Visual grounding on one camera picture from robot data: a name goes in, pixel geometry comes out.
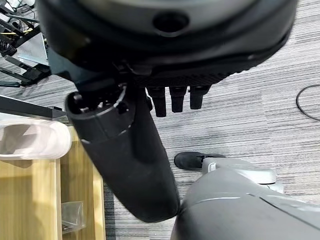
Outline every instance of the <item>metal frame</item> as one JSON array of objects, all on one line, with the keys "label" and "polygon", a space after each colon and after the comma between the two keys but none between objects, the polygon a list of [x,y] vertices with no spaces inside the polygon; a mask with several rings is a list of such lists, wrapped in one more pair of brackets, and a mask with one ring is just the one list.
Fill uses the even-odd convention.
[{"label": "metal frame", "polygon": [[0,113],[45,120],[54,120],[66,115],[64,111],[57,108],[44,107],[1,95]]}]

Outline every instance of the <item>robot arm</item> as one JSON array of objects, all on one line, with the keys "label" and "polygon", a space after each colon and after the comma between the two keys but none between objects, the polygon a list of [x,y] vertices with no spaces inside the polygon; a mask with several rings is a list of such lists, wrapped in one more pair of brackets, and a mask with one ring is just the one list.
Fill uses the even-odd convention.
[{"label": "robot arm", "polygon": [[180,209],[154,125],[199,109],[212,84],[249,70],[288,40],[298,0],[38,0],[53,74],[73,81],[65,109],[114,194],[137,218],[159,222]]}]

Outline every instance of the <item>black cable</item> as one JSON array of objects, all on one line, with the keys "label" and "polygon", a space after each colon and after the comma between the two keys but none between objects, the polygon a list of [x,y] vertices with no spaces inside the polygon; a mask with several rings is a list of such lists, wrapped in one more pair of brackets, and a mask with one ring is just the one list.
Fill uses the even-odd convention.
[{"label": "black cable", "polygon": [[309,115],[308,113],[306,113],[306,112],[302,109],[302,107],[300,106],[300,103],[299,103],[300,95],[301,95],[305,90],[310,89],[310,88],[315,88],[315,87],[320,87],[320,84],[310,85],[310,86],[307,86],[307,87],[305,87],[304,89],[302,89],[302,90],[298,93],[298,95],[296,96],[295,103],[296,103],[296,106],[298,107],[298,109],[299,109],[304,115],[306,115],[307,117],[309,117],[309,118],[311,118],[311,119],[320,121],[320,118],[311,116],[311,115]]}]

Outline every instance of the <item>office floor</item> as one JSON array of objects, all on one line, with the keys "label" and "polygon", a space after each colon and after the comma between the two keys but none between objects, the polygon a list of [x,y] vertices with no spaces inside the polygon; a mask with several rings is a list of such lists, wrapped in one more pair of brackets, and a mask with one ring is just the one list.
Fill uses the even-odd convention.
[{"label": "office floor", "polygon": [[[9,66],[3,59],[0,65]],[[0,79],[14,81],[4,74]],[[301,0],[292,36],[275,56],[212,86],[201,110],[190,110],[186,95],[183,113],[171,113],[168,105],[166,118],[154,117],[181,196],[201,174],[177,169],[173,158],[182,151],[200,151],[270,167],[288,195],[320,205],[320,122],[302,115],[295,103],[298,92],[313,84],[320,84],[320,0]],[[74,89],[52,76],[28,88],[0,87],[0,94],[62,107]],[[301,96],[301,105],[318,117],[319,93],[320,88],[314,88]],[[105,209],[108,240],[170,238],[174,219],[142,223],[107,188]]]}]

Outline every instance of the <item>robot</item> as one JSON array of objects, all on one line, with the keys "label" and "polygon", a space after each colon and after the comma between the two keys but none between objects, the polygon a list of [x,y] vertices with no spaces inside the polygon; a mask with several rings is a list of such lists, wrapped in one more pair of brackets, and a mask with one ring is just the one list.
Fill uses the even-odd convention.
[{"label": "robot", "polygon": [[298,0],[38,0],[53,74],[78,92],[65,109],[101,176],[138,219],[177,216],[173,240],[318,239],[318,207],[285,196],[271,169],[180,153],[204,175],[182,204],[150,111],[200,109],[211,85],[287,42]]}]

